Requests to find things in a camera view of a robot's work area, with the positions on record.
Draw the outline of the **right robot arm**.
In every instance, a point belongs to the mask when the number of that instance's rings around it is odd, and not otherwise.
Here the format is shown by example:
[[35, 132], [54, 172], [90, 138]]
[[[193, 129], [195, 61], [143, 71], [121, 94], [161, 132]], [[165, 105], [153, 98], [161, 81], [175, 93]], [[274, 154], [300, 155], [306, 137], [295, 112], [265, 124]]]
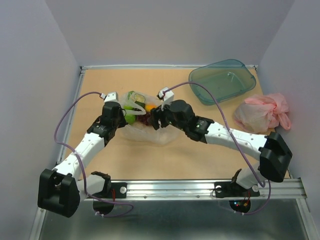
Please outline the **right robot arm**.
[[258, 162], [236, 171], [230, 181], [223, 181], [214, 188], [216, 198], [240, 198], [252, 191], [253, 186], [266, 181], [284, 181], [292, 159], [292, 151], [276, 132], [268, 135], [253, 134], [228, 129], [212, 119], [195, 115], [184, 100], [174, 100], [150, 111], [150, 123], [155, 130], [173, 126], [195, 141], [238, 150], [242, 156], [251, 156]]

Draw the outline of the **clear plastic bag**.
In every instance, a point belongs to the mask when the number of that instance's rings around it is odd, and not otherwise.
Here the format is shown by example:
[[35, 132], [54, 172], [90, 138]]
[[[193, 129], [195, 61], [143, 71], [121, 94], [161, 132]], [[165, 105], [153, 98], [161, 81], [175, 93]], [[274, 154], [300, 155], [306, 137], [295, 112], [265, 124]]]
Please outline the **clear plastic bag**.
[[[145, 103], [135, 101], [135, 93], [144, 95]], [[124, 116], [126, 116], [126, 114], [132, 114], [135, 116], [145, 115], [146, 104], [153, 104], [157, 107], [161, 105], [160, 100], [158, 100], [156, 97], [133, 90], [121, 95], [121, 97], [119, 98], [119, 103], [123, 109]], [[131, 106], [133, 107], [133, 110], [125, 110], [124, 106]], [[127, 125], [124, 128], [122, 128], [121, 132], [122, 135], [129, 140], [139, 142], [151, 142], [158, 145], [165, 145], [174, 141], [180, 133], [178, 129], [174, 128], [171, 125], [165, 128], [154, 130], [152, 125], [144, 125], [138, 121], [135, 121], [135, 123], [132, 125], [127, 123]]]

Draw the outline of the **red grape bunch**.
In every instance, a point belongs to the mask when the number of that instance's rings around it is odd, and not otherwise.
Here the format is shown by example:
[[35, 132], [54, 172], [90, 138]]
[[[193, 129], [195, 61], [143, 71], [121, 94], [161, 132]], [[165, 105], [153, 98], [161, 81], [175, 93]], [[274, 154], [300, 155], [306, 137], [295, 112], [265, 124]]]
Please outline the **red grape bunch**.
[[151, 126], [152, 123], [151, 123], [151, 113], [150, 112], [146, 112], [146, 114], [144, 115], [137, 115], [136, 116], [136, 121], [146, 125], [146, 126]]

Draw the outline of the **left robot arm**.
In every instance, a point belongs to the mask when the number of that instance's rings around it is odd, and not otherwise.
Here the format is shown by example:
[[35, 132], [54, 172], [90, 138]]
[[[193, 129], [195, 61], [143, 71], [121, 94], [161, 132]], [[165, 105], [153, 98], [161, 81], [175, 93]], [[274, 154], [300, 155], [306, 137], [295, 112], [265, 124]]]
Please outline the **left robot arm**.
[[127, 124], [120, 103], [106, 101], [102, 114], [89, 127], [79, 145], [52, 170], [45, 169], [39, 177], [38, 207], [71, 217], [81, 201], [86, 199], [88, 181], [97, 182], [97, 173], [86, 177], [85, 168], [115, 136], [116, 130]]

